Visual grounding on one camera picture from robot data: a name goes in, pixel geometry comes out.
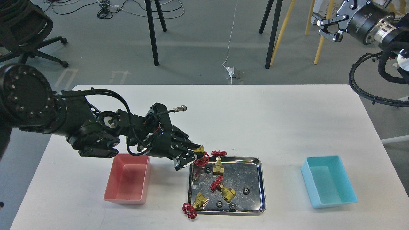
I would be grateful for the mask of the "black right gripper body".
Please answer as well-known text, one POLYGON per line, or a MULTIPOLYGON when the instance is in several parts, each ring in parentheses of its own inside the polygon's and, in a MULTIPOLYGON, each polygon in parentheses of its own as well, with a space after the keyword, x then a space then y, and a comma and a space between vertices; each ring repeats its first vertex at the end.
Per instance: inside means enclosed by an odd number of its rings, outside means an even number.
POLYGON ((370 0, 345 0, 336 17, 318 25, 318 34, 332 42, 340 42, 346 32, 364 45, 374 41, 388 45, 397 40, 394 19, 393 12, 370 0))

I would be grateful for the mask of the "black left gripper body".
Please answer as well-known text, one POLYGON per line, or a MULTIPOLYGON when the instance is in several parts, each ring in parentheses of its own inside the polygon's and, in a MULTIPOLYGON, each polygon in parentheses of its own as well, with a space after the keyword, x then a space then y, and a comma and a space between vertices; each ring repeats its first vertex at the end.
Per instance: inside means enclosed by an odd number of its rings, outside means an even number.
POLYGON ((193 143, 189 140, 189 136, 175 125, 169 127, 161 125, 159 131, 153 135, 151 147, 146 155, 174 161, 174 158, 183 153, 193 153, 192 150, 187 149, 189 143, 193 143))

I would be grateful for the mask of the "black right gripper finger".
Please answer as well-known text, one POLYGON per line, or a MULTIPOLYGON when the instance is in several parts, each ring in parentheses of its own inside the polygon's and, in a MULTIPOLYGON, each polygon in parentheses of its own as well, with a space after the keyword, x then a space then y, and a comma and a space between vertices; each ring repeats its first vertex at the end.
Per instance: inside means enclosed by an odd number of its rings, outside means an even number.
POLYGON ((321 15, 319 13, 312 13, 312 24, 321 25, 321 22, 326 19, 326 13, 321 15))

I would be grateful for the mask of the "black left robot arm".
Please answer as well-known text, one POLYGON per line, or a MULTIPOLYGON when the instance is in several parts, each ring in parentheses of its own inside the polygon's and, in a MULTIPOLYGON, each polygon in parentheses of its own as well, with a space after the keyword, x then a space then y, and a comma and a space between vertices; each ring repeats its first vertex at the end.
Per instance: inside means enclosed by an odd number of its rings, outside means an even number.
POLYGON ((116 156, 123 135, 132 156, 165 157, 180 170, 208 159, 204 147, 170 121, 170 113, 186 109, 155 103, 147 115, 138 116, 116 92, 91 88, 58 94, 34 67, 8 64, 1 67, 1 155, 13 128, 64 136, 80 156, 97 158, 116 156))

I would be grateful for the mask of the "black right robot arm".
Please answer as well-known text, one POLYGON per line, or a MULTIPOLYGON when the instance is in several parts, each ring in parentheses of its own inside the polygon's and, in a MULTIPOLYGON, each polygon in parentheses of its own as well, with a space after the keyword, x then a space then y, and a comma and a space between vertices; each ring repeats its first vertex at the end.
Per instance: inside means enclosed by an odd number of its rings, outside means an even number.
POLYGON ((318 13, 318 34, 332 42, 340 42, 343 33, 348 33, 364 45, 378 42, 383 50, 378 64, 378 72, 385 80, 408 84, 408 15, 393 24, 395 14, 380 4, 370 0, 345 0, 335 17, 326 19, 318 13), (385 70, 390 58, 398 58, 398 72, 401 77, 393 77, 385 70))

